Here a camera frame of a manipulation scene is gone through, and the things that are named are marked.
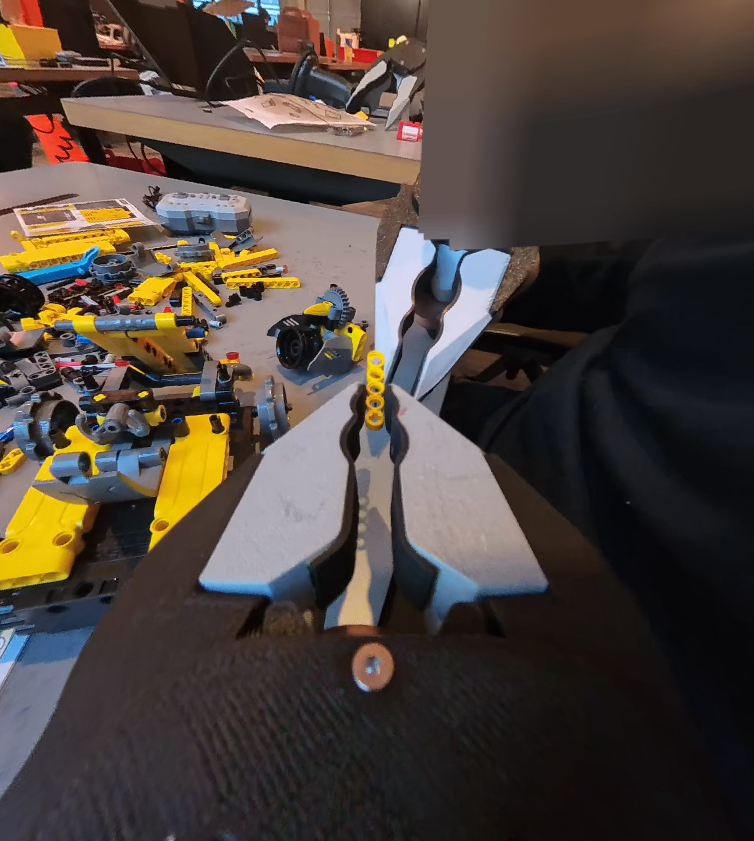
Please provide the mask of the orange black sign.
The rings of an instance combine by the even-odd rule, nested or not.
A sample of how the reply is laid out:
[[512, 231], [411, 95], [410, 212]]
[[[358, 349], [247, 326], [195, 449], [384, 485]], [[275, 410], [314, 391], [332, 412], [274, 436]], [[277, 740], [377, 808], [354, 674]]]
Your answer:
[[25, 117], [35, 132], [50, 164], [88, 163], [89, 158], [73, 139], [59, 115], [29, 114]]

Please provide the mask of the pile of toy building pieces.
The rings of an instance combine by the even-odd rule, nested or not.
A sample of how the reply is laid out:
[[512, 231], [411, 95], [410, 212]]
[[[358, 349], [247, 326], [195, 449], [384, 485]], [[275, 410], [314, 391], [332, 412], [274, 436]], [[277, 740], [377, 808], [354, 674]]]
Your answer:
[[56, 393], [78, 406], [81, 396], [92, 392], [200, 380], [202, 370], [156, 379], [82, 336], [51, 329], [57, 319], [78, 314], [192, 315], [208, 324], [204, 350], [209, 359], [205, 363], [233, 361], [244, 365], [237, 352], [216, 358], [207, 350], [210, 331], [225, 325], [218, 285], [224, 283], [225, 290], [231, 292], [228, 306], [242, 298], [258, 300], [266, 288], [299, 286], [297, 279], [284, 276], [270, 263], [277, 257], [276, 251], [268, 251], [266, 256], [252, 250], [233, 253], [224, 248], [228, 237], [181, 240], [173, 257], [150, 251], [140, 242], [132, 242], [129, 250], [121, 251], [121, 242], [128, 239], [125, 231], [119, 230], [102, 238], [88, 235], [22, 241], [24, 247], [32, 247], [24, 249], [24, 254], [79, 255], [94, 246], [103, 253], [83, 277], [39, 286], [46, 302], [38, 316], [0, 312], [0, 436], [8, 447], [13, 447], [16, 414], [33, 394]]

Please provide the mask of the yellow grey wheel sub-assembly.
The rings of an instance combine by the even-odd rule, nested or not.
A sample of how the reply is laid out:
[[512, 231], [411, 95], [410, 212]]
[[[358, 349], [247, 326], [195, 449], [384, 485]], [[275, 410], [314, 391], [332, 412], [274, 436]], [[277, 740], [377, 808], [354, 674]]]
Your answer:
[[300, 314], [277, 321], [267, 332], [276, 339], [278, 363], [293, 371], [336, 376], [348, 373], [365, 352], [368, 321], [341, 287], [332, 284]]

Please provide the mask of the yellow frame toy assembly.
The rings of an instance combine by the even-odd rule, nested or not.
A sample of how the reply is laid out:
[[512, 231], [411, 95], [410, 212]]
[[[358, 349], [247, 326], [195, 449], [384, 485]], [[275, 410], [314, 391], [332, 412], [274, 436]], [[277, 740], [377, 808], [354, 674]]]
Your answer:
[[156, 379], [198, 373], [209, 359], [204, 350], [208, 324], [192, 315], [78, 314], [57, 319], [50, 328], [82, 336]]

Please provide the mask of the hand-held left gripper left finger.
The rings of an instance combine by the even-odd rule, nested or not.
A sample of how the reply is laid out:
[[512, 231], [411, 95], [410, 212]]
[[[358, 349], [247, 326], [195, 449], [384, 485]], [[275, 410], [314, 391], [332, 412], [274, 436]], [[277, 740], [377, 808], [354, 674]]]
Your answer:
[[353, 577], [363, 384], [351, 384], [198, 506], [208, 550], [198, 575], [210, 594], [291, 601], [326, 614]]

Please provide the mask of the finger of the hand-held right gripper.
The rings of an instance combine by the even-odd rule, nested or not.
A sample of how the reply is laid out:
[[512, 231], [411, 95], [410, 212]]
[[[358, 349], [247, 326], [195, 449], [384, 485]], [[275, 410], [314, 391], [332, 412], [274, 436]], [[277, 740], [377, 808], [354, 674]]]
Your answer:
[[446, 301], [448, 269], [453, 269], [453, 298], [437, 316], [435, 341], [424, 354], [413, 395], [423, 400], [451, 372], [492, 320], [499, 287], [510, 262], [507, 251], [463, 251], [457, 258], [447, 248], [437, 251], [432, 290]]
[[429, 394], [424, 361], [439, 333], [439, 303], [432, 296], [436, 247], [416, 229], [400, 228], [382, 279], [375, 285], [374, 348], [387, 382], [410, 394]]

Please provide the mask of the yellow perforated toy beam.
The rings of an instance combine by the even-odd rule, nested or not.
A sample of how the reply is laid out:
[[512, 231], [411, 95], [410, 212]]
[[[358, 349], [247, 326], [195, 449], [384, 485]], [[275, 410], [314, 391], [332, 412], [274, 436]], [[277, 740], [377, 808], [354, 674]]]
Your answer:
[[381, 352], [368, 353], [366, 367], [366, 400], [364, 423], [369, 431], [379, 431], [384, 426], [385, 366]]

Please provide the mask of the yellow boxes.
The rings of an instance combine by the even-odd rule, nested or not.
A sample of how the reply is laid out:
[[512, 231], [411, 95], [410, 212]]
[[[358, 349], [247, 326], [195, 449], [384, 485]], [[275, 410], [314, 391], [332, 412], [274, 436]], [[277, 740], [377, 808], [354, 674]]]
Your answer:
[[0, 24], [0, 55], [6, 60], [52, 60], [62, 49], [53, 28]]

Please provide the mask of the yellow black toy vehicle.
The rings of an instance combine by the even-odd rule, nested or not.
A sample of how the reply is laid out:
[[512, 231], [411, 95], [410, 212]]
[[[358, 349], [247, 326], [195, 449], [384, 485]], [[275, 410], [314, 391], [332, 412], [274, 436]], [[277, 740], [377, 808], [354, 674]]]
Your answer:
[[0, 475], [38, 470], [0, 532], [0, 632], [96, 625], [143, 557], [255, 443], [288, 428], [274, 378], [241, 403], [251, 370], [209, 361], [200, 380], [83, 394], [33, 394], [0, 436]]

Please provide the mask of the grey desk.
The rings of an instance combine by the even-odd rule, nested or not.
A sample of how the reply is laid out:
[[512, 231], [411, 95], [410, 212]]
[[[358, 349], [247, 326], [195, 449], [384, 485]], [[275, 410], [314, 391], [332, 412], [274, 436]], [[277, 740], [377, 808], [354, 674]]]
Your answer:
[[[84, 202], [125, 198], [152, 217], [142, 197], [154, 185], [165, 194], [214, 191], [206, 185], [86, 163], [0, 174], [0, 255], [18, 249], [11, 231], [19, 225], [13, 213], [3, 214], [4, 209], [69, 194]], [[253, 195], [242, 187], [237, 192], [249, 199], [262, 245], [277, 249], [283, 264], [301, 282], [300, 289], [272, 290], [261, 302], [227, 310], [227, 325], [211, 332], [215, 350], [239, 352], [252, 367], [254, 379], [248, 387], [254, 390], [270, 376], [279, 382], [286, 377], [277, 367], [274, 340], [266, 335], [268, 327], [280, 317], [303, 310], [332, 283], [348, 292], [360, 320], [373, 320], [378, 221], [336, 208]], [[88, 625], [73, 629], [63, 623], [58, 633], [15, 637], [21, 653], [10, 664], [0, 689], [0, 798], [46, 729], [90, 632]]]

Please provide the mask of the black toy wheel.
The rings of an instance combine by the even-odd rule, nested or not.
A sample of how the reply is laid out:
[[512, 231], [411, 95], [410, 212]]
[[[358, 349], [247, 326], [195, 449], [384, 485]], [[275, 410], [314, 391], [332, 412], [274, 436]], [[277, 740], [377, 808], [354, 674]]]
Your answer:
[[0, 275], [0, 312], [36, 317], [46, 297], [40, 287], [18, 274]]

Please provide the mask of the person's black sweater torso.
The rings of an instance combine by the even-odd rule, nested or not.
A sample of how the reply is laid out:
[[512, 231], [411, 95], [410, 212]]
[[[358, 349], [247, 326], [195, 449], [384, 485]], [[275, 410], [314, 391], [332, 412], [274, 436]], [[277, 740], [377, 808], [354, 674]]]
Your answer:
[[444, 415], [610, 563], [754, 839], [754, 235], [539, 249], [503, 320], [587, 337]]

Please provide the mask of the brown cardboard shape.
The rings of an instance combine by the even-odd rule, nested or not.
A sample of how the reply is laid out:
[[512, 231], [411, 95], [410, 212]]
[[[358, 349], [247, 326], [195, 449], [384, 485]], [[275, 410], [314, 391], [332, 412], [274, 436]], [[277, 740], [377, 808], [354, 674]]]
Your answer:
[[309, 45], [320, 48], [319, 22], [312, 14], [294, 6], [281, 7], [277, 19], [277, 47], [282, 53], [301, 53]]

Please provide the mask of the yellow black sticker sheet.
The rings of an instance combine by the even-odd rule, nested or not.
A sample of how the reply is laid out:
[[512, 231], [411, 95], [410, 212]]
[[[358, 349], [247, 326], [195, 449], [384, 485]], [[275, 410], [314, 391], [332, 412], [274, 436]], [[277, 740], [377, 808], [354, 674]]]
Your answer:
[[46, 237], [108, 228], [128, 229], [155, 223], [124, 198], [43, 204], [14, 209], [25, 237]]

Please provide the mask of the grey toy battery box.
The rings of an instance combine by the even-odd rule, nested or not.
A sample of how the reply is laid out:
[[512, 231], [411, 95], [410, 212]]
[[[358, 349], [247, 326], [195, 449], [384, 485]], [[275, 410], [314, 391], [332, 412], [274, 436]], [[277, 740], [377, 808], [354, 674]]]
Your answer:
[[175, 192], [156, 202], [154, 213], [175, 234], [240, 235], [253, 225], [249, 200], [238, 194]]

